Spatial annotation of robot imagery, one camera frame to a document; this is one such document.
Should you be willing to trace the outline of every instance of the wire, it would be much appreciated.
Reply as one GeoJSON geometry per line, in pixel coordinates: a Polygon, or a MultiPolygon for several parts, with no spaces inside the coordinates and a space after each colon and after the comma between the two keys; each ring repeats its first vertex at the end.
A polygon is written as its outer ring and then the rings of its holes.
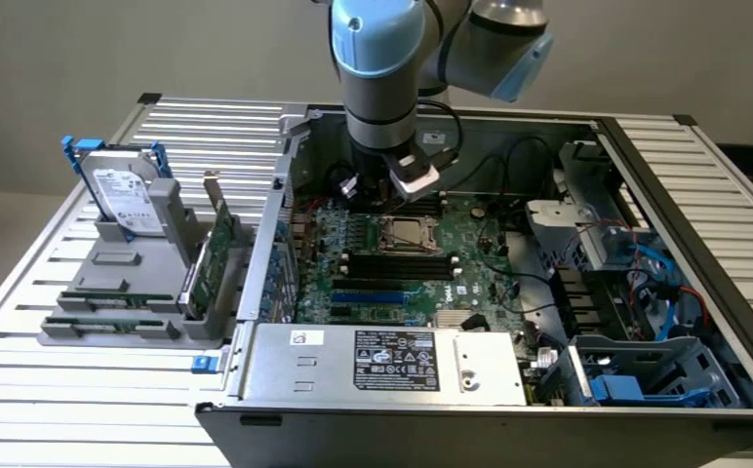
{"type": "Polygon", "coordinates": [[[464,140],[464,134],[463,134],[463,124],[459,120],[459,115],[456,115],[455,110],[444,103],[436,101],[436,100],[431,100],[431,99],[420,99],[416,104],[419,105],[428,105],[431,107],[436,107],[440,110],[443,110],[447,114],[449,114],[452,116],[452,120],[455,120],[455,126],[456,126],[456,143],[455,143],[455,156],[452,157],[452,159],[449,160],[448,163],[445,163],[444,165],[441,165],[437,169],[437,171],[440,171],[443,168],[445,168],[455,160],[456,160],[456,156],[459,155],[459,151],[463,149],[463,140],[464,140]]]}
{"type": "Polygon", "coordinates": [[[503,181],[501,181],[501,194],[507,193],[507,185],[509,185],[509,162],[511,162],[511,157],[515,153],[515,150],[517,149],[517,147],[524,144],[527,141],[536,141],[538,143],[540,143],[540,146],[544,148],[544,154],[547,155],[547,158],[550,160],[550,168],[548,168],[548,174],[547,176],[543,177],[542,179],[542,187],[539,188],[538,191],[538,197],[543,196],[544,194],[544,185],[547,183],[547,179],[550,178],[550,176],[552,175],[554,172],[554,166],[556,165],[556,161],[554,158],[554,150],[550,148],[550,143],[547,143],[547,141],[540,138],[539,136],[535,135],[529,135],[529,136],[523,136],[521,138],[519,138],[509,146],[509,149],[507,149],[507,157],[504,158],[504,174],[503,174],[503,181]]]}
{"type": "Polygon", "coordinates": [[[668,338],[668,332],[672,329],[674,325],[674,315],[676,313],[676,307],[674,307],[674,302],[670,301],[668,303],[668,312],[666,313],[666,322],[663,323],[663,327],[660,328],[660,332],[658,333],[656,337],[654,338],[655,341],[663,341],[668,338]]]}
{"type": "Polygon", "coordinates": [[[570,238],[567,239],[567,243],[564,244],[564,249],[562,250],[562,257],[559,258],[559,264],[563,264],[567,261],[567,251],[570,250],[570,246],[572,245],[572,241],[574,239],[582,235],[584,232],[587,232],[591,228],[599,226],[599,225],[616,225],[619,227],[623,227],[624,229],[628,230],[628,232],[631,233],[631,237],[635,239],[635,234],[634,231],[631,230],[630,226],[627,225],[627,223],[620,220],[620,219],[611,219],[611,218],[600,218],[596,219],[595,221],[591,222],[586,222],[583,223],[583,225],[586,226],[583,229],[576,230],[572,235],[570,236],[570,238]]]}
{"type": "Polygon", "coordinates": [[[504,159],[500,157],[500,155],[497,154],[489,154],[487,155],[485,158],[483,158],[480,160],[480,162],[477,163],[477,166],[475,166],[475,169],[471,170],[471,172],[459,180],[457,183],[453,183],[451,187],[444,188],[444,190],[447,192],[451,192],[452,190],[455,190],[456,187],[461,186],[463,183],[469,180],[472,178],[472,176],[475,174],[477,174],[477,171],[480,171],[480,168],[483,168],[483,166],[485,165],[485,163],[491,160],[491,159],[496,159],[499,163],[504,164],[504,159]]]}
{"type": "Polygon", "coordinates": [[[546,339],[547,341],[550,341],[551,346],[554,346],[554,344],[555,344],[556,345],[555,347],[558,347],[559,350],[564,349],[564,344],[560,341],[558,341],[548,333],[544,333],[544,332],[535,333],[535,342],[539,344],[539,346],[540,346],[542,339],[546,339]]]}
{"type": "Polygon", "coordinates": [[[695,298],[698,299],[698,302],[700,302],[700,312],[703,314],[703,327],[708,327],[710,326],[710,310],[706,307],[706,299],[703,299],[703,295],[700,295],[700,293],[688,288],[687,286],[680,286],[679,290],[682,293],[687,293],[690,295],[694,295],[695,298]]]}
{"type": "Polygon", "coordinates": [[[636,249],[636,251],[640,254],[646,255],[648,258],[652,258],[656,261],[659,261],[660,263],[663,263],[663,266],[666,266],[667,275],[671,275],[674,273],[674,262],[671,260],[668,260],[667,258],[664,258],[654,250],[648,249],[646,246],[640,246],[639,244],[632,244],[632,245],[628,246],[628,248],[636,249]]]}
{"type": "Polygon", "coordinates": [[[483,263],[483,266],[485,266],[495,273],[499,273],[499,274],[508,276],[511,278],[516,278],[516,277],[532,278],[532,279],[540,281],[542,283],[544,283],[544,285],[547,285],[550,287],[550,281],[547,281],[547,279],[540,277],[539,275],[534,275],[532,273],[519,273],[519,272],[515,272],[515,271],[501,270],[500,268],[497,268],[495,265],[492,265],[487,261],[485,255],[483,254],[483,252],[480,252],[480,237],[483,237],[483,232],[485,231],[485,228],[489,225],[491,221],[492,221],[492,218],[487,217],[485,221],[483,222],[483,225],[480,226],[480,229],[477,230],[477,234],[475,235],[475,237],[477,239],[475,241],[475,250],[477,250],[477,256],[480,258],[480,262],[483,263]]]}
{"type": "Polygon", "coordinates": [[[538,307],[532,307],[528,310],[521,310],[520,312],[517,312],[519,314],[531,314],[532,312],[538,312],[539,310],[544,310],[550,307],[556,307],[556,303],[554,302],[552,304],[544,304],[544,305],[539,305],[538,307]]]}

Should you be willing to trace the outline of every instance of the green circuit board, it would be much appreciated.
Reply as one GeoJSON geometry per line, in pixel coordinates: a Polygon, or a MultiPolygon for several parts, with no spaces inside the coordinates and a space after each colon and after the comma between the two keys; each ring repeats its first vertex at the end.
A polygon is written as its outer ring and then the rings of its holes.
{"type": "Polygon", "coordinates": [[[312,324],[404,325],[413,327],[441,327],[448,315],[481,314],[493,332],[521,330],[519,300],[511,298],[513,279],[493,272],[480,259],[503,271],[511,271],[504,256],[496,256],[495,248],[483,254],[477,249],[477,235],[496,242],[497,222],[493,219],[472,218],[469,211],[481,207],[473,197],[449,197],[448,204],[437,216],[428,216],[436,250],[421,253],[389,253],[380,249],[380,232],[384,223],[380,214],[353,214],[329,202],[311,213],[313,227],[309,239],[312,253],[299,256],[300,291],[296,304],[296,322],[312,324]],[[323,249],[315,248],[323,241],[323,249]],[[457,257],[461,272],[449,281],[403,280],[403,304],[336,303],[333,302],[333,280],[344,278],[340,273],[343,252],[368,255],[387,255],[403,258],[405,255],[457,257]],[[345,317],[333,316],[335,306],[349,308],[345,317]],[[441,311],[457,311],[437,314],[441,311]]]}

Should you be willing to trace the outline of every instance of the sticker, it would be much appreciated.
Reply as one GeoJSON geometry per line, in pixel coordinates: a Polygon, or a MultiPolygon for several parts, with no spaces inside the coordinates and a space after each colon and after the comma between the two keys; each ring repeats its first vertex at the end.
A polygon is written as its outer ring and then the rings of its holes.
{"type": "Polygon", "coordinates": [[[323,330],[292,330],[289,331],[291,346],[320,346],[324,344],[323,330]]]}
{"type": "Polygon", "coordinates": [[[163,226],[141,178],[128,171],[112,169],[96,169],[92,176],[116,222],[133,234],[161,235],[163,226]]]}
{"type": "Polygon", "coordinates": [[[423,144],[445,144],[445,134],[440,134],[440,133],[423,134],[423,144]]]}
{"type": "Polygon", "coordinates": [[[359,390],[439,392],[429,331],[356,331],[352,385],[359,390]]]}

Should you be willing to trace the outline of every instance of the power supply label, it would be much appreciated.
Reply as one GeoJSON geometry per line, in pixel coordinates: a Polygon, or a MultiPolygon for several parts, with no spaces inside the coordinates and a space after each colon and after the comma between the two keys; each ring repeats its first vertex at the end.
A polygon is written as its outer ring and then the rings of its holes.
{"type": "Polygon", "coordinates": [[[356,331],[352,384],[359,390],[439,392],[429,331],[356,331]]]}

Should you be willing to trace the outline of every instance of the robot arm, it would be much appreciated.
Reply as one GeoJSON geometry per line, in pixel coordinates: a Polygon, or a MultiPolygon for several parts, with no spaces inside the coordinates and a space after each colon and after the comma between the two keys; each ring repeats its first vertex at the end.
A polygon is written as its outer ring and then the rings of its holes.
{"type": "Polygon", "coordinates": [[[413,143],[416,100],[457,86],[515,101],[552,37],[542,0],[333,0],[331,47],[353,163],[405,200],[437,182],[413,143]]]}

